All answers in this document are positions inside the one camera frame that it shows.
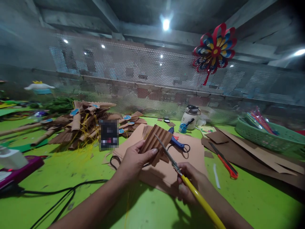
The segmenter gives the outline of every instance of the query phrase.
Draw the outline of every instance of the scissor blade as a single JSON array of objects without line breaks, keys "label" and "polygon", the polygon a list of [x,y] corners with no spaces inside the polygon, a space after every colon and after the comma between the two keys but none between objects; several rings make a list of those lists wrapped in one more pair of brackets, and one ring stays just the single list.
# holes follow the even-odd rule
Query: scissor blade
[{"label": "scissor blade", "polygon": [[169,152],[166,150],[165,146],[163,145],[163,143],[161,142],[160,138],[158,138],[158,136],[155,134],[156,138],[158,139],[158,141],[160,142],[161,146],[164,148],[164,151],[166,153],[166,156],[168,157],[168,159],[170,160],[170,162],[172,163],[172,165],[174,167],[177,166],[177,163],[174,161],[174,159],[172,158],[172,156],[169,154]]}]

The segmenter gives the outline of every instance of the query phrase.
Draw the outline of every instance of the blue circle sticker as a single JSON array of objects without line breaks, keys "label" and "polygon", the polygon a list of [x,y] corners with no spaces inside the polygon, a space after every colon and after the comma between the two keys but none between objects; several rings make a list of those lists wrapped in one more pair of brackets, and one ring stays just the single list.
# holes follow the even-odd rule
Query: blue circle sticker
[{"label": "blue circle sticker", "polygon": [[129,119],[131,119],[131,117],[129,115],[126,115],[126,116],[124,116],[124,119],[129,120]]}]

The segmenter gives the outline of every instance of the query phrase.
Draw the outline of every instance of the ceiling light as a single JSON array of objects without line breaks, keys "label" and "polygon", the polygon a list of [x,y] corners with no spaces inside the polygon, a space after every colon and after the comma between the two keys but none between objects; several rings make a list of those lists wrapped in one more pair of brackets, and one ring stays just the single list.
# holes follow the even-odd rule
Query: ceiling light
[{"label": "ceiling light", "polygon": [[163,30],[168,30],[169,29],[169,20],[168,19],[164,19],[163,21]]},{"label": "ceiling light", "polygon": [[305,53],[305,49],[301,49],[295,53],[295,56],[300,56],[303,55],[304,53]]}]

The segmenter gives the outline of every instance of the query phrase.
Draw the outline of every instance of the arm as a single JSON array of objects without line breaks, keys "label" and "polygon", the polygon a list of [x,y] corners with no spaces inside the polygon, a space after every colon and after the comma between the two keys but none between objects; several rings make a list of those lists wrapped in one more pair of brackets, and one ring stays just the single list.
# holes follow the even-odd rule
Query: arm
[{"label": "arm", "polygon": [[124,191],[124,188],[138,177],[143,165],[158,152],[156,149],[152,149],[139,154],[144,142],[140,141],[129,147],[113,177],[49,228],[84,229],[92,228],[100,222]]},{"label": "arm", "polygon": [[[179,163],[178,166],[181,168],[181,172],[189,178],[198,192],[208,202],[227,229],[253,229],[226,199],[220,195],[204,174],[200,173],[188,162]],[[197,204],[197,200],[189,188],[183,184],[180,177],[177,178],[177,181],[179,183],[180,199],[184,203]]]}]

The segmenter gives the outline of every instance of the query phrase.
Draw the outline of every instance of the yellow scissors handle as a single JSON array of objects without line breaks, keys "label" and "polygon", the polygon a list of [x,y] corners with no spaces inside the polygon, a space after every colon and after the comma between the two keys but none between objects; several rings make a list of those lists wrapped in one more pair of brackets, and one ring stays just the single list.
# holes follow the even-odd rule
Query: yellow scissors handle
[{"label": "yellow scissors handle", "polygon": [[226,229],[221,220],[218,218],[214,210],[211,208],[211,206],[206,202],[206,200],[202,197],[202,195],[197,191],[197,189],[194,187],[194,185],[190,182],[190,180],[182,175],[181,179],[183,180],[184,184],[191,190],[194,197],[198,200],[198,202],[201,204],[203,209],[207,212],[210,219],[213,221],[214,225],[218,229]]}]

